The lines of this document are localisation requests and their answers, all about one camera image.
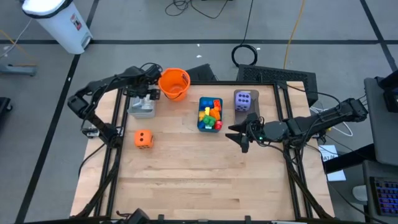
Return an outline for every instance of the white trash can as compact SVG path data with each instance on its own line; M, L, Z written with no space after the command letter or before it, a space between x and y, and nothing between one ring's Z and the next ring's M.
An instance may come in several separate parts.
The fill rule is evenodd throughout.
M82 54L93 38L72 0L25 0L22 10L71 54Z

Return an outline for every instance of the purple die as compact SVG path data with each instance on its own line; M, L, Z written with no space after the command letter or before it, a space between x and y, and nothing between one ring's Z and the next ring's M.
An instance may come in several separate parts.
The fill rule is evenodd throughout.
M243 91L238 92L235 95L235 110L248 111L250 108L250 102L250 93L245 93Z

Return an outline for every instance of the orange bucket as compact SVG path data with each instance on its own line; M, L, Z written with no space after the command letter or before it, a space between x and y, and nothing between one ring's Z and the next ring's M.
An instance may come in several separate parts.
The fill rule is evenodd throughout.
M168 68L159 79L159 88L172 101L181 101L187 95L191 78L185 70Z

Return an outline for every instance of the concrete floor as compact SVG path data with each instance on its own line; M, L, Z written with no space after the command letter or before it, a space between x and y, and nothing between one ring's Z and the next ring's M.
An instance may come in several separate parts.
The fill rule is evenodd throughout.
M131 65L156 62L165 67L192 68L209 63L220 80L235 80L238 69L230 54L236 44L230 40L244 35L249 0L228 2L219 18L211 20L188 8L178 17L169 17L164 8L172 2L156 0L76 0L75 4L87 19L94 18L90 27L95 40L153 40L93 44L81 55L76 70L71 70L73 55L61 46L41 40L51 36L33 21L21 38L21 45L37 59L36 77L0 76L0 96L12 99L14 110L2 123L0 130L0 223L13 223L30 177L36 165L67 75L74 74L68 96L89 81L108 77ZM367 0L370 11L385 40L398 39L398 2L395 0ZM202 11L215 15L223 1L194 1ZM2 2L0 29L16 38L29 20L18 1ZM267 40L286 40L294 26L300 1L254 0L248 29L248 40L259 50L257 65L282 68L285 44L271 44ZM173 40L174 44L159 42ZM223 39L220 44L209 40ZM378 40L359 0L308 0L297 28L296 40L339 40L316 44L293 44L290 47L288 69L315 72L318 91L343 100L364 95L363 79L385 76L392 72L383 51L384 42ZM346 40L363 40L346 42ZM0 53L9 44L0 36ZM387 50L398 58L398 45ZM238 50L237 61L250 63L252 55ZM27 63L24 55L13 50L1 63ZM329 98L320 96L324 107L335 106ZM87 139L79 132L80 120L64 105L51 141L47 160L37 184L26 221L67 218L77 184L77 171L83 160ZM349 124L352 138L330 133L343 144L357 149L372 142L369 121ZM336 145L341 152L347 149ZM333 183L350 201L352 186L363 182L360 167L345 171L346 182ZM364 220L331 192L336 216L344 220Z

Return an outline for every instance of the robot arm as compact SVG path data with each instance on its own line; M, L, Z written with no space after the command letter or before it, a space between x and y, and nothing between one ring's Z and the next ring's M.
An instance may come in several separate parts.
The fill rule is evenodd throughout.
M93 81L86 87L78 90L68 99L69 108L84 121L89 121L99 131L99 138L109 147L119 147L122 139L119 132L112 124L104 123L95 114L95 109L101 97L108 91L124 88L124 95L145 98L148 94L151 100L160 98L160 90L149 90L149 85L156 84L161 76L161 67L154 63L147 70L135 66L127 68L123 73L113 77ZM87 102L84 96L91 96Z
M252 113L241 124L228 127L239 134L225 134L225 136L238 143L243 153L248 152L249 142L253 141L260 143L288 141L292 146L299 146L316 133L321 133L344 121L364 121L367 115L368 111L360 100L349 98L335 108L306 118L296 117L264 124L256 113Z

